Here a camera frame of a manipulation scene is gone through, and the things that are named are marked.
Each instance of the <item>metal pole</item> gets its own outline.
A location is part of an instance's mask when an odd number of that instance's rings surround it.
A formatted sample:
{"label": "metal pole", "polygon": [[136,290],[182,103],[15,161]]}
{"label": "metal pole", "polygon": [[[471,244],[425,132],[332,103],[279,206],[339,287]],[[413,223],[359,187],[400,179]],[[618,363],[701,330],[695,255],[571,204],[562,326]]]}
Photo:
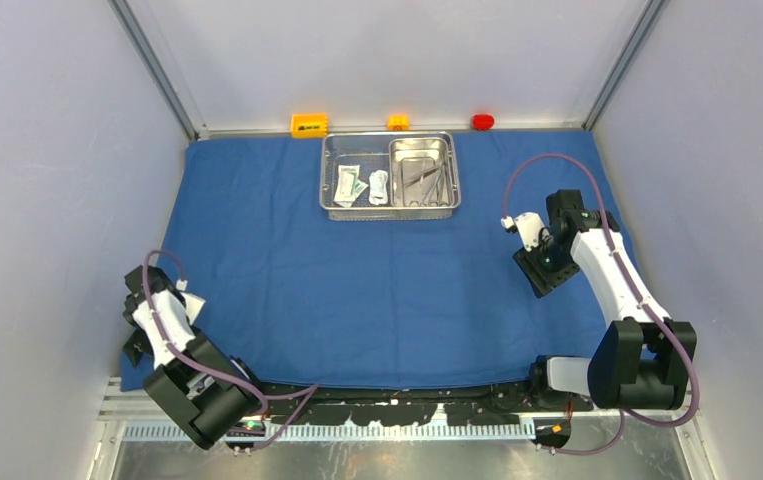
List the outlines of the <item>metal pole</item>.
{"label": "metal pole", "polygon": [[160,64],[157,55],[154,53],[154,49],[148,42],[148,39],[143,32],[140,23],[137,21],[134,12],[131,10],[131,6],[128,5],[127,0],[108,0],[110,6],[116,12],[116,16],[119,18],[119,22],[125,28],[128,33],[128,37],[134,44],[134,48],[140,54],[140,58],[148,69],[148,73],[151,74],[151,78],[157,83],[157,88],[169,104],[169,108],[172,109],[172,113],[181,124],[181,128],[184,129],[184,133],[190,141],[198,140],[198,132],[193,126],[190,116],[187,115],[187,111],[181,104],[181,99],[175,93],[175,89],[172,87],[172,82],[169,81],[169,76],[166,75],[166,71]]}
{"label": "metal pole", "polygon": [[634,25],[631,35],[628,37],[628,41],[625,44],[622,52],[620,53],[617,63],[614,64],[614,68],[611,69],[611,73],[608,75],[605,84],[602,86],[602,90],[599,91],[599,95],[596,97],[596,101],[593,103],[593,108],[590,109],[590,113],[587,115],[587,120],[584,121],[583,128],[585,130],[593,130],[596,126],[596,122],[599,117],[602,116],[602,112],[605,107],[608,106],[611,97],[622,81],[625,73],[631,66],[637,52],[646,38],[652,27],[655,25],[658,17],[666,6],[668,0],[649,0],[646,3],[646,7],[643,9],[643,13],[640,14],[640,19],[637,20],[637,24]]}

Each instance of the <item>yellow box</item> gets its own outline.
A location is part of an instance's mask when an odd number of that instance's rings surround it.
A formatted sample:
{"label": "yellow box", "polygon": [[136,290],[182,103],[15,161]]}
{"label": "yellow box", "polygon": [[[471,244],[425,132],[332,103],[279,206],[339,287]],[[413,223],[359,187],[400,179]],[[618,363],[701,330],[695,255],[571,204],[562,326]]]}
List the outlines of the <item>yellow box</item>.
{"label": "yellow box", "polygon": [[390,115],[387,119],[387,130],[410,130],[410,120],[406,115]]}
{"label": "yellow box", "polygon": [[293,115],[290,122],[290,134],[293,138],[315,138],[328,135],[328,115],[310,113]]}

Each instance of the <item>white robotic arm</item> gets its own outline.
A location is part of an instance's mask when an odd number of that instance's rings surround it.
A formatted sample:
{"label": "white robotic arm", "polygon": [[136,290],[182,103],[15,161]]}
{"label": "white robotic arm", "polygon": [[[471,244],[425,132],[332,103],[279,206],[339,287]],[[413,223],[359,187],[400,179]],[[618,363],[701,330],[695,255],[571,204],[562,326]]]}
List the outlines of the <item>white robotic arm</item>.
{"label": "white robotic arm", "polygon": [[[620,255],[638,302],[617,262],[614,251],[624,253],[616,220],[608,214],[614,248],[604,235],[598,211],[584,209],[581,193],[559,190],[547,198],[550,227],[536,213],[502,219],[509,232],[518,232],[523,248],[514,259],[528,277],[535,295],[545,296],[581,270],[590,283],[608,330],[592,358],[550,356],[532,365],[534,396],[544,406],[550,393],[569,392],[589,396],[603,408],[674,409],[681,406],[687,386],[683,362],[664,338],[644,306],[651,309],[685,346],[692,358],[696,335],[687,322],[672,322],[670,315],[652,298],[637,269]],[[647,348],[654,360],[641,359]]]}

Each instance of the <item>robotic arm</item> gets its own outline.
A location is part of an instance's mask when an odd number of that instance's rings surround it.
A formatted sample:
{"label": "robotic arm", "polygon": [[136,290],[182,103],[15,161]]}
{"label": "robotic arm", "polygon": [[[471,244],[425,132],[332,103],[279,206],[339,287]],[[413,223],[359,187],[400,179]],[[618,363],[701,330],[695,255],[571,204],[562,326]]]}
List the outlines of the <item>robotic arm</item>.
{"label": "robotic arm", "polygon": [[[183,282],[174,285],[163,270],[148,267],[143,275],[142,269],[142,266],[137,267],[125,276],[125,284],[131,293],[125,298],[123,316],[136,329],[124,351],[134,366],[143,353],[154,357],[154,371],[146,377],[143,388],[196,445],[208,449],[245,415],[262,408],[261,402],[235,383],[192,368],[189,362],[183,362],[170,350],[171,346],[185,359],[211,372],[237,374],[228,357],[192,326],[204,300],[182,291]],[[144,277],[156,314],[146,299]],[[238,365],[243,369],[240,374],[259,388],[259,381],[248,367],[242,362]],[[195,388],[202,380],[204,388]]]}
{"label": "robotic arm", "polygon": [[[690,359],[696,332],[689,322],[674,322],[652,298],[634,265],[615,261],[623,253],[619,226],[607,213],[613,249],[604,235],[597,210],[587,210],[578,190],[559,190],[546,198],[549,227],[536,213],[502,219],[506,231],[519,233],[523,247],[514,260],[541,298],[581,270],[590,282],[608,323],[608,330],[592,358],[539,357],[531,366],[532,398],[541,406],[554,406],[565,393],[589,396],[600,408],[672,410],[681,407],[688,374],[673,345],[649,315],[664,320]],[[626,280],[640,292],[636,300]],[[643,355],[643,349],[654,354]]]}

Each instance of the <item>stainless steel tray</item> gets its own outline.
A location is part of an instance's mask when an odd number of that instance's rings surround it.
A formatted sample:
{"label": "stainless steel tray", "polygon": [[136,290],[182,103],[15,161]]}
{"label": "stainless steel tray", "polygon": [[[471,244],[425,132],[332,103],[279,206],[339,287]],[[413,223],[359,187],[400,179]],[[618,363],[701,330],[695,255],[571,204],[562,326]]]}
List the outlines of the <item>stainless steel tray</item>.
{"label": "stainless steel tray", "polygon": [[[370,204],[368,189],[349,208],[334,203],[340,165],[360,165],[365,183],[386,170],[388,204]],[[331,134],[322,142],[319,203],[332,220],[439,220],[460,202],[454,142],[446,132]]]}

